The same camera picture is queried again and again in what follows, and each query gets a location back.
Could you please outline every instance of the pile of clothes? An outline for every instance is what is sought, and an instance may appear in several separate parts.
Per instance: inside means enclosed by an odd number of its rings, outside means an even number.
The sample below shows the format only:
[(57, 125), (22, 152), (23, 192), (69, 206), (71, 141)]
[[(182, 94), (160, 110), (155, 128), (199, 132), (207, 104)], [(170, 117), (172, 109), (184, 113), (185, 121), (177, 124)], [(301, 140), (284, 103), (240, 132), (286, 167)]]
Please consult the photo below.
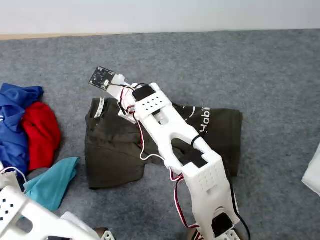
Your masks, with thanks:
[(62, 134), (55, 114), (40, 98), (41, 86), (4, 83), (0, 89), (0, 163), (27, 175), (50, 168), (23, 186), (26, 195), (48, 210), (57, 210), (69, 182), (76, 176), (77, 157), (53, 165)]
[(19, 87), (4, 83), (0, 89), (0, 161), (25, 175), (50, 168), (61, 141), (55, 114), (39, 99), (40, 86)]

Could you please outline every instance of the white wire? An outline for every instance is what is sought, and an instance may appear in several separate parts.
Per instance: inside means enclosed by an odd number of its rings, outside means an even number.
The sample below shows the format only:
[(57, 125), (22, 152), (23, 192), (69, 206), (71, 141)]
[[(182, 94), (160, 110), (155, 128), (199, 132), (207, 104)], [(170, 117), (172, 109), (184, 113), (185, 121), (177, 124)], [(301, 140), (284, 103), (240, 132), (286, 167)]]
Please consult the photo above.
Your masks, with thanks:
[(5, 173), (7, 170), (10, 170), (10, 169), (15, 170), (15, 171), (17, 171), (18, 173), (20, 173), (20, 174), (22, 175), (23, 180), (24, 180), (24, 183), (25, 183), (23, 193), (25, 194), (25, 193), (27, 192), (27, 178), (26, 178), (26, 176), (24, 175), (24, 173), (23, 173), (22, 171), (20, 171), (18, 168), (14, 167), (14, 166), (9, 166), (9, 167), (6, 167), (6, 168), (2, 169), (2, 170), (0, 171), (0, 174), (3, 174), (3, 173)]
[(177, 187), (178, 187), (178, 186), (176, 186), (176, 187), (174, 188), (174, 195), (173, 195), (175, 208), (176, 208), (176, 211), (177, 211), (178, 214), (179, 214), (179, 217), (180, 217), (180, 220), (181, 220), (182, 224), (183, 224), (186, 228), (188, 228), (188, 225), (185, 224), (184, 217), (182, 216), (182, 213), (181, 213), (180, 210), (179, 210), (178, 202), (177, 202), (177, 200), (176, 200)]
[(142, 161), (147, 161), (147, 160), (148, 160), (149, 158), (151, 158), (151, 157), (157, 157), (157, 158), (160, 158), (161, 160), (165, 161), (165, 159), (164, 159), (162, 156), (158, 155), (158, 154), (150, 154), (150, 155), (147, 156), (146, 158), (143, 158), (143, 157), (142, 157), (142, 154), (143, 154), (144, 151), (145, 151), (144, 133), (142, 132), (142, 128), (141, 128), (141, 125), (140, 125), (140, 123), (139, 123), (139, 120), (136, 119), (136, 122), (137, 122), (137, 124), (138, 124), (138, 126), (139, 126), (139, 130), (140, 130), (140, 134), (141, 134), (141, 139), (142, 139), (142, 151), (141, 151), (141, 153), (140, 153), (140, 159), (141, 159)]
[[(137, 122), (137, 124), (138, 124), (138, 126), (139, 126), (139, 130), (140, 130), (140, 134), (141, 134), (141, 139), (142, 139), (142, 151), (141, 151), (141, 153), (140, 153), (140, 159), (142, 160), (142, 161), (146, 161), (146, 160), (148, 160), (149, 158), (151, 158), (151, 157), (157, 157), (157, 158), (160, 158), (161, 160), (163, 160), (163, 161), (165, 161), (165, 159), (162, 157), (162, 156), (160, 156), (160, 155), (158, 155), (158, 154), (150, 154), (149, 156), (147, 156), (146, 158), (143, 158), (142, 157), (142, 154), (144, 153), (144, 151), (145, 151), (145, 139), (144, 139), (144, 134), (143, 134), (143, 132), (142, 132), (142, 128), (141, 128), (141, 125), (140, 125), (140, 123), (139, 123), (139, 121), (135, 118), (135, 120), (136, 120), (136, 122)], [(176, 182), (176, 181), (178, 181), (180, 178), (182, 178), (183, 176), (178, 176), (177, 178), (175, 178), (175, 179), (173, 179), (173, 172), (172, 172), (172, 169), (171, 169), (171, 167), (169, 167), (169, 171), (170, 171), (170, 180), (172, 181), (172, 182)]]
[(172, 176), (173, 176), (173, 172), (172, 172), (171, 167), (169, 167), (169, 171), (170, 171), (170, 180), (171, 180), (172, 182), (176, 182), (176, 181), (178, 181), (180, 178), (183, 178), (183, 177), (184, 177), (183, 175), (181, 175), (181, 176), (178, 176), (178, 177), (176, 177), (176, 178), (173, 178), (173, 177), (172, 177)]

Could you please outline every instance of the gray carpet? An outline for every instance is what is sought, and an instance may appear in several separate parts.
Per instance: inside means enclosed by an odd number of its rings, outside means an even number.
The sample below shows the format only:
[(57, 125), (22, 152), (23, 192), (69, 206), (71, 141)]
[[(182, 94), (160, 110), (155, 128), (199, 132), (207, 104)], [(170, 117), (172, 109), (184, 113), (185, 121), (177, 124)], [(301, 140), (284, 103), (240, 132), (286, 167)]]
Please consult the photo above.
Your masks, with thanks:
[[(117, 240), (176, 240), (185, 232), (163, 166), (142, 180), (89, 190), (85, 172), (88, 85), (97, 66), (132, 82), (156, 82), (174, 102), (243, 112), (242, 157), (234, 179), (253, 240), (318, 240), (320, 198), (301, 182), (320, 141), (320, 30), (233, 31), (0, 41), (0, 84), (44, 87), (63, 132), (58, 160), (80, 157), (57, 211)], [(190, 196), (180, 199), (193, 223)]]

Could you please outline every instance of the folded t-shirt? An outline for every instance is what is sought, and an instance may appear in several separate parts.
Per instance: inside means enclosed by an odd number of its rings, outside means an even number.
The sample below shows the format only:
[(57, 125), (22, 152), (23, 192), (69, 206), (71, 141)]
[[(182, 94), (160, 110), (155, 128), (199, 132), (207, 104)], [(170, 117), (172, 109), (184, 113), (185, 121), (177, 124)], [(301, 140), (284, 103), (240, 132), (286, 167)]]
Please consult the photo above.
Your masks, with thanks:
[(35, 102), (25, 110), (21, 125), (28, 136), (29, 171), (50, 168), (61, 141), (55, 114), (42, 102)]
[[(85, 161), (89, 187), (111, 188), (141, 179), (146, 162), (140, 159), (141, 138), (138, 126), (118, 116), (119, 107), (113, 98), (105, 99), (101, 115), (95, 117), (99, 103), (100, 98), (92, 99), (85, 118)], [(173, 106), (208, 145), (221, 155), (228, 172), (235, 177), (240, 160), (242, 113), (234, 109)], [(142, 131), (145, 156), (157, 154), (158, 147), (143, 126)], [(193, 149), (179, 139), (172, 140), (172, 148), (178, 159)], [(163, 164), (156, 157), (147, 162)]]

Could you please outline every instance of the red wire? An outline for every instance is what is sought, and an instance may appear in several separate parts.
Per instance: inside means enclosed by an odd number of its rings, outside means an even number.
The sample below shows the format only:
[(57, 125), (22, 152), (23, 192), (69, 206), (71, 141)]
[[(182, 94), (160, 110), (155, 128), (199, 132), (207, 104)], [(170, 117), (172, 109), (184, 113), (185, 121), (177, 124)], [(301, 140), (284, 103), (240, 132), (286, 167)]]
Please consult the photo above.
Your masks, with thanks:
[(175, 202), (175, 206), (176, 206), (176, 209), (178, 210), (178, 213), (180, 215), (180, 219), (183, 223), (183, 225), (188, 228), (188, 229), (194, 229), (194, 228), (198, 228), (199, 225), (197, 224), (193, 224), (193, 225), (188, 225), (187, 224), (187, 221), (185, 219), (185, 216), (184, 216), (184, 213), (182, 212), (182, 209), (180, 207), (180, 204), (179, 204), (179, 199), (178, 199), (178, 184), (183, 181), (185, 178), (182, 176), (180, 177), (177, 181), (176, 181), (176, 184), (175, 184), (175, 188), (174, 188), (174, 202)]
[(177, 177), (175, 177), (175, 176), (174, 176), (174, 172), (171, 170), (171, 168), (169, 168), (169, 170), (170, 170), (170, 179), (171, 179), (171, 181), (175, 182), (175, 181), (177, 181), (178, 179), (180, 179), (180, 178), (183, 177), (182, 173), (179, 174)]
[[(135, 117), (135, 112), (132, 112), (133, 113), (133, 118), (134, 118), (134, 120), (136, 121), (136, 123), (138, 123), (138, 120), (136, 119), (136, 117)], [(140, 131), (140, 145), (141, 145), (141, 147), (143, 147), (144, 146), (144, 144), (145, 144), (145, 142), (143, 141), (143, 137), (142, 137), (142, 130), (140, 129), (140, 127), (138, 126), (138, 128), (139, 128), (139, 131)]]
[(124, 90), (125, 90), (125, 89), (131, 89), (131, 90), (133, 90), (132, 88), (129, 88), (129, 87), (123, 87), (123, 88), (122, 88), (121, 95), (120, 95), (120, 105), (121, 105), (121, 106), (122, 106), (122, 100), (123, 100), (123, 97), (124, 97)]
[(199, 237), (200, 237), (200, 232), (198, 232), (195, 236), (195, 239), (194, 240), (199, 240)]
[(131, 108), (133, 108), (133, 107), (134, 107), (133, 105), (128, 106), (128, 107), (126, 108), (126, 111), (128, 112), (128, 110), (131, 109)]

